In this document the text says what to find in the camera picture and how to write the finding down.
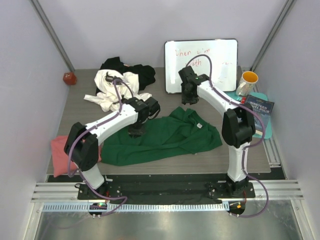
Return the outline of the Nineteen Eighty-Four book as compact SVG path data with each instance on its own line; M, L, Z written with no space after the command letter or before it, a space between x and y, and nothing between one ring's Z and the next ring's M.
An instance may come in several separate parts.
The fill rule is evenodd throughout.
M265 127L265 134L266 135L266 127L268 125L269 120L271 119L271 113L274 107L274 102L269 100L264 100L255 94L249 94L246 99L246 103L250 103L252 110L260 117Z

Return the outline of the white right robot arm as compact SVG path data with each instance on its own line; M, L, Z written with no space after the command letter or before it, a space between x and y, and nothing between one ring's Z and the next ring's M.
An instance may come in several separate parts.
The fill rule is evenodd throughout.
M242 105L216 88L206 74L197 75L191 66L182 68L178 74L182 81L182 104L193 105L204 99L222 115L221 135L229 150L225 190L236 198L248 183L248 147L256 132L253 110L250 105Z

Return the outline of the white dry-erase board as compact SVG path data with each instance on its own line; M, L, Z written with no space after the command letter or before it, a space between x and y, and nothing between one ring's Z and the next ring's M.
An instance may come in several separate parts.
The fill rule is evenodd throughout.
M179 40L164 44L165 90L181 92L178 72L191 66L197 75L212 73L213 83L224 92L237 87L238 41L236 39Z

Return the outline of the white mug orange inside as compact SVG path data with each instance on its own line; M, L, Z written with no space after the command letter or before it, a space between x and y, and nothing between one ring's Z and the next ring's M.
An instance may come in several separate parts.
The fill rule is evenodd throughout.
M236 94L238 96L247 96L249 95L256 83L259 81L258 75L253 71L244 71L241 75L239 85L236 89Z

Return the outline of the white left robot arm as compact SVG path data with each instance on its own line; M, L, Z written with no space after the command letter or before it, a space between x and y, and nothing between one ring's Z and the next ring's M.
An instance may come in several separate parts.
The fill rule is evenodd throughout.
M73 124L64 146L68 157L67 174L72 175L70 165L74 163L89 185L89 194L97 200L102 199L107 192L107 183L97 165L99 147L107 138L125 127L128 127L130 137L142 136L145 133L144 123L156 117L160 110L160 104L153 97L147 100L132 97L121 103L118 110L99 120Z

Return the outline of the green t-shirt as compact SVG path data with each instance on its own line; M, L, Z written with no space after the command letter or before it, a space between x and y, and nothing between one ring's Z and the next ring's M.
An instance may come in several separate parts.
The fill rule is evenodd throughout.
M145 133L129 135L124 127L107 138L101 148L101 162L129 166L165 158L208 152L222 146L217 128L190 108L177 107L170 115L148 120Z

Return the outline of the white t-shirt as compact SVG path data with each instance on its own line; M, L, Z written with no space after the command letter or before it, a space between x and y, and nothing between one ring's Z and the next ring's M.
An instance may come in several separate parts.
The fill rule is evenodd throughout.
M94 83L100 92L96 95L86 94L83 99L99 105L103 112L114 112L120 107L115 87L112 82L106 81L106 76L118 77L129 86L130 89L123 83L117 83L116 87L121 98L128 100L131 97L136 97L139 100L145 101L152 97L150 93L139 94L140 84L138 74L132 72L119 73L111 69L99 70L94 77Z

